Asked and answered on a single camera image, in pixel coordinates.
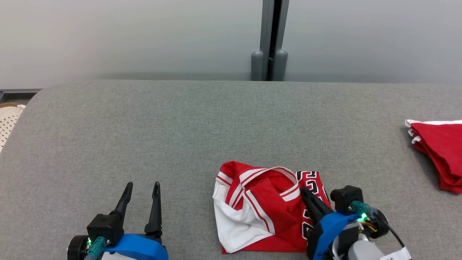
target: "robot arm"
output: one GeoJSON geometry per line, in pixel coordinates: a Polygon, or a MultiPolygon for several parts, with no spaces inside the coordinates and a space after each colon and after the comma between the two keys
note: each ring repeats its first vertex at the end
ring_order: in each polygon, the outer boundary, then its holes
{"type": "Polygon", "coordinates": [[[145,234],[124,234],[123,222],[132,189],[133,183],[129,182],[116,208],[108,215],[96,215],[87,227],[88,235],[77,235],[71,240],[67,260],[86,260],[87,257],[101,260],[168,260],[161,240],[162,211],[158,182],[152,192],[151,214],[145,234]],[[106,245],[93,252],[92,242],[101,239],[106,241],[106,245]]]}
{"type": "Polygon", "coordinates": [[[361,189],[345,186],[330,194],[335,209],[326,206],[306,187],[301,188],[302,198],[314,223],[308,239],[306,255],[310,260],[409,260],[404,244],[389,226],[381,211],[363,202],[361,189]],[[391,231],[403,249],[385,256],[369,241],[391,231]]]}

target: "teal connector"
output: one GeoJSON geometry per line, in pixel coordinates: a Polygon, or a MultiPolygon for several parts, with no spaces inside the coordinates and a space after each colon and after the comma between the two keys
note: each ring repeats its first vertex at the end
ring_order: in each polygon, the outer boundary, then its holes
{"type": "Polygon", "coordinates": [[[362,214],[360,221],[364,221],[367,217],[370,219],[375,219],[377,214],[377,209],[370,207],[364,202],[359,202],[357,200],[351,202],[351,210],[355,213],[362,214]]]}
{"type": "Polygon", "coordinates": [[[358,214],[363,214],[363,213],[366,213],[369,211],[369,205],[364,203],[364,202],[360,202],[360,201],[353,201],[351,202],[351,209],[353,212],[355,213],[358,213],[358,214]]]}
{"type": "Polygon", "coordinates": [[[102,236],[99,236],[91,244],[90,249],[88,249],[87,256],[97,259],[106,248],[106,239],[102,236]]]}

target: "gray fabric tabletop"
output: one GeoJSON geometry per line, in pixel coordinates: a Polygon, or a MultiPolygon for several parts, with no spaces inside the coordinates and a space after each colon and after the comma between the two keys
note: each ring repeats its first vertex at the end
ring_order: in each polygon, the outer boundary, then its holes
{"type": "MultiPolygon", "coordinates": [[[[429,85],[101,80],[39,92],[0,153],[0,258],[65,259],[72,237],[134,190],[126,233],[142,233],[161,183],[170,259],[222,255],[213,185],[222,163],[320,171],[329,193],[359,186],[413,259],[459,259],[462,197],[440,191],[405,119],[462,118],[462,88],[429,85]]],[[[385,252],[399,244],[376,240],[385,252]]]]}

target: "black cable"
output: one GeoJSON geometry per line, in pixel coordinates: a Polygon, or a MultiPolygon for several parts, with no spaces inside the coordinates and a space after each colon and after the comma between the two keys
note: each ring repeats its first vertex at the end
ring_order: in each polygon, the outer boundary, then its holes
{"type": "Polygon", "coordinates": [[[381,216],[379,216],[377,213],[374,213],[374,215],[380,220],[382,221],[383,224],[385,224],[385,226],[388,227],[388,229],[391,231],[391,233],[396,237],[396,240],[398,240],[398,242],[400,243],[400,245],[404,248],[406,247],[403,243],[403,241],[401,241],[401,238],[398,236],[398,234],[393,230],[393,228],[390,227],[390,225],[388,224],[388,222],[386,220],[384,220],[381,216]]]}

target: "white label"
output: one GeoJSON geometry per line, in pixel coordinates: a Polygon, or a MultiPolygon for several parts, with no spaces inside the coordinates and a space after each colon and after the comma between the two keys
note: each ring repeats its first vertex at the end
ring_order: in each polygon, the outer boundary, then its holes
{"type": "Polygon", "coordinates": [[[400,251],[396,251],[389,255],[383,256],[380,260],[411,260],[411,255],[407,251],[407,248],[402,248],[400,251]]]}

